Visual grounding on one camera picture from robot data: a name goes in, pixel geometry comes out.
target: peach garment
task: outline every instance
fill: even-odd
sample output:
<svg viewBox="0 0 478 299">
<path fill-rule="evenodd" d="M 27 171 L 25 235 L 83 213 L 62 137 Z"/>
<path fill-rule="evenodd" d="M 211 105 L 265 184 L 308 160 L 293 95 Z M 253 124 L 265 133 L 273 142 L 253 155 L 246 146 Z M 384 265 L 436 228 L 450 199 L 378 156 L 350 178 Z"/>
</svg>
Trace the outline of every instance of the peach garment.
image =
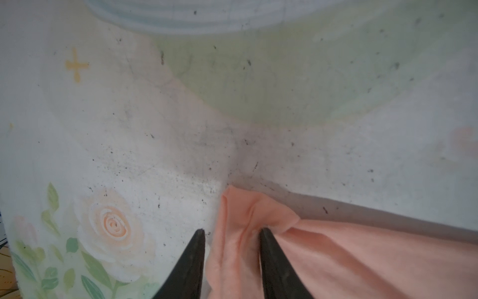
<svg viewBox="0 0 478 299">
<path fill-rule="evenodd" d="M 476 245 L 301 220 L 262 193 L 229 187 L 206 261 L 209 299 L 264 297 L 258 234 L 265 226 L 314 298 L 478 298 Z"/>
</svg>

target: white rose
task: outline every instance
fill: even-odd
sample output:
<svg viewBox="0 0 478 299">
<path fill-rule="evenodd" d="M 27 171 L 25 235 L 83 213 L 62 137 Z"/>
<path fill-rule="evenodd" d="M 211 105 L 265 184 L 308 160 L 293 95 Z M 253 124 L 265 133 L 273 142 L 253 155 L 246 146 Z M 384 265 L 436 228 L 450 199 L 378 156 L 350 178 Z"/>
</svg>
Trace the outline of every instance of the white rose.
<svg viewBox="0 0 478 299">
<path fill-rule="evenodd" d="M 116 191 L 103 189 L 76 199 L 80 222 L 78 240 L 116 280 L 133 282 L 146 275 L 155 255 L 155 242 L 143 232 L 141 221 Z"/>
</svg>

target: painted rose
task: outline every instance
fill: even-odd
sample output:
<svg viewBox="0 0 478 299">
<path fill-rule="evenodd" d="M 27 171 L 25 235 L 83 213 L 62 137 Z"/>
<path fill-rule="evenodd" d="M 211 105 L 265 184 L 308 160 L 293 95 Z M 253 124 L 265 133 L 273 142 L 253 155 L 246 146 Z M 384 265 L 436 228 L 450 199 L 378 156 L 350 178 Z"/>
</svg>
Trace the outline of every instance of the painted rose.
<svg viewBox="0 0 478 299">
<path fill-rule="evenodd" d="M 80 222 L 78 240 L 116 280 L 132 282 L 148 274 L 154 259 L 154 240 L 143 231 L 126 200 L 104 189 L 86 199 L 76 199 Z"/>
<path fill-rule="evenodd" d="M 33 224 L 27 222 L 23 216 L 15 216 L 13 224 L 15 225 L 17 236 L 22 242 L 31 247 L 37 246 L 38 238 Z"/>
</svg>

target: pink fabric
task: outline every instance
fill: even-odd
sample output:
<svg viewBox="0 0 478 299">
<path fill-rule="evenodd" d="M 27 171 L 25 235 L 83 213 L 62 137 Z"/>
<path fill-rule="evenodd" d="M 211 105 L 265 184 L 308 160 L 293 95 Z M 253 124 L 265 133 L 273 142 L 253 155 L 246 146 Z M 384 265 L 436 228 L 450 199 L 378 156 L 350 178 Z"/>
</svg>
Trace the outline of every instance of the pink fabric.
<svg viewBox="0 0 478 299">
<path fill-rule="evenodd" d="M 343 222 L 301 220 L 270 197 L 222 195 L 206 277 L 209 299 L 264 298 L 259 240 L 269 227 L 317 299 L 478 298 L 478 246 Z"/>
</svg>

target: floral print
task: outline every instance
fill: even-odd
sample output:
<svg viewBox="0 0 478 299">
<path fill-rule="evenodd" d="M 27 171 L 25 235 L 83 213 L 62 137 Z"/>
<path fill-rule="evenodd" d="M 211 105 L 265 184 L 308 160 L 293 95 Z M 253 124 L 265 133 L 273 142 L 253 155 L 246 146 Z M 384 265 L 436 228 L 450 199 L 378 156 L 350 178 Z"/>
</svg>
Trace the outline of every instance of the floral print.
<svg viewBox="0 0 478 299">
<path fill-rule="evenodd" d="M 61 218 L 56 215 L 60 201 L 51 183 L 46 194 L 48 209 L 41 212 L 41 220 L 51 237 L 42 240 L 54 242 L 41 247 L 37 235 L 44 236 L 43 230 L 22 216 L 13 221 L 17 239 L 10 242 L 12 259 L 23 298 L 127 299 L 134 297 L 133 292 L 136 298 L 148 299 L 154 295 L 159 285 L 148 276 L 154 239 L 143 231 L 140 219 L 119 193 L 103 189 L 74 200 L 76 235 L 67 235 L 56 223 Z"/>
</svg>

